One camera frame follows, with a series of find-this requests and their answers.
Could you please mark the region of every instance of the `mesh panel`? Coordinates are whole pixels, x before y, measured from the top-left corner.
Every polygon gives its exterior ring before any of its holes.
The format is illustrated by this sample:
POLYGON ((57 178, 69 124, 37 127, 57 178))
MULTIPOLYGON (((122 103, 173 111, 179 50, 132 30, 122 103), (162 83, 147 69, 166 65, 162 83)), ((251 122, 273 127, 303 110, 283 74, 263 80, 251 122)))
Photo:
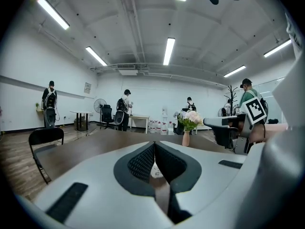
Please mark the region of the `mesh panel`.
POLYGON ((157 166, 168 183, 186 170, 186 162, 160 146, 155 150, 157 166))
POLYGON ((149 183, 149 177, 154 164, 154 146, 147 148, 128 162, 130 173, 138 179, 149 183))

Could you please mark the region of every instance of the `electric fan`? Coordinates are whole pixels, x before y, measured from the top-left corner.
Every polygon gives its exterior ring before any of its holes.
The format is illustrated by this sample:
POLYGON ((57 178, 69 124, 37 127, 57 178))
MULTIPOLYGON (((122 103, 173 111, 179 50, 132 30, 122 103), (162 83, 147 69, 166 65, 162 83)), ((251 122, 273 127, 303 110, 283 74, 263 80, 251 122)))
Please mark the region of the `electric fan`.
POLYGON ((94 105, 93 105, 94 110, 100 114, 100 122, 97 124, 98 126, 103 125, 102 124, 102 108, 105 104, 107 104, 106 101, 99 98, 94 102, 94 105))

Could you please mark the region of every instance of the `pipe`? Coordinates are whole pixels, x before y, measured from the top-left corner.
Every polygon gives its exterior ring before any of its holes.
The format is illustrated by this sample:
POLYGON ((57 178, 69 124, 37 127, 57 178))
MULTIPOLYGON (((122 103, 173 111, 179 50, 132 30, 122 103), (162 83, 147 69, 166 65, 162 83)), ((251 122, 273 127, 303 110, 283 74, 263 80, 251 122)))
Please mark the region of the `pipe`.
MULTIPOLYGON (((96 66, 95 69, 97 70, 108 70, 108 68, 110 67, 111 69, 115 68, 117 65, 129 65, 129 64, 134 64, 134 65, 139 65, 139 66, 146 66, 146 67, 163 67, 164 65, 162 63, 115 63, 115 64, 108 64, 107 66, 96 66)), ((222 74, 218 74, 216 72, 211 72, 211 71, 207 71, 207 70, 203 70, 203 69, 199 69, 199 68, 194 68, 194 67, 189 67, 189 66, 184 66, 184 65, 178 65, 178 64, 169 64, 166 67, 169 66, 174 66, 174 67, 183 67, 183 68, 187 68, 187 69, 193 69, 193 70, 199 70, 199 71, 203 71, 203 72, 207 72, 210 74, 214 74, 220 77, 224 77, 222 74)))
POLYGON ((143 59, 144 59, 144 62, 146 62, 143 43, 142 43, 142 37, 141 37, 141 32, 140 32, 139 20, 138 20, 138 13, 137 13, 137 9, 135 7, 134 0, 132 0, 132 9, 133 9, 134 17, 135 17, 135 23, 137 26, 137 31, 138 31, 139 41, 140 41, 140 45, 141 45, 141 49, 142 49, 143 59))

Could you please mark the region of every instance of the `wooden table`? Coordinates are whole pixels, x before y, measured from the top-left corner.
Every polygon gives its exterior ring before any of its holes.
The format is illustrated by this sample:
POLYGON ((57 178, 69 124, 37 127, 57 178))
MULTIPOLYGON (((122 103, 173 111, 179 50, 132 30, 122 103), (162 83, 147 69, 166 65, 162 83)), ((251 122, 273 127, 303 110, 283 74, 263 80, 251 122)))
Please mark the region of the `wooden table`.
MULTIPOLYGON (((47 175, 51 180, 55 180, 80 162, 96 155, 147 141, 168 141, 181 145, 182 137, 182 135, 141 134, 105 129, 88 137, 39 152, 37 157, 47 175)), ((189 147, 231 153, 224 147, 196 135, 191 136, 189 147)))
POLYGON ((145 130, 145 133, 147 134, 149 115, 133 114, 133 115, 129 115, 129 118, 130 118, 130 129, 132 128, 132 119, 146 120, 146 130, 145 130))
POLYGON ((88 130, 88 114, 93 114, 92 111, 70 111, 72 113, 76 113, 76 130, 79 130, 81 127, 81 115, 86 115, 86 131, 88 130))

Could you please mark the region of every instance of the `green shirt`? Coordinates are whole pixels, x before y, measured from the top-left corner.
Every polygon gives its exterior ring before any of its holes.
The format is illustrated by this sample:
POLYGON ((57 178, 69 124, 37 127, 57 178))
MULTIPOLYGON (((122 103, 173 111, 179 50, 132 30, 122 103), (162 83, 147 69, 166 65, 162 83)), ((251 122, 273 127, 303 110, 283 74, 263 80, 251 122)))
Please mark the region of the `green shirt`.
MULTIPOLYGON (((258 96, 257 91, 255 89, 252 88, 250 91, 252 91, 256 97, 258 96)), ((239 106, 241 107, 244 102, 246 102, 252 98, 254 98, 254 97, 251 93, 245 92, 242 96, 242 99, 240 100, 239 106)))

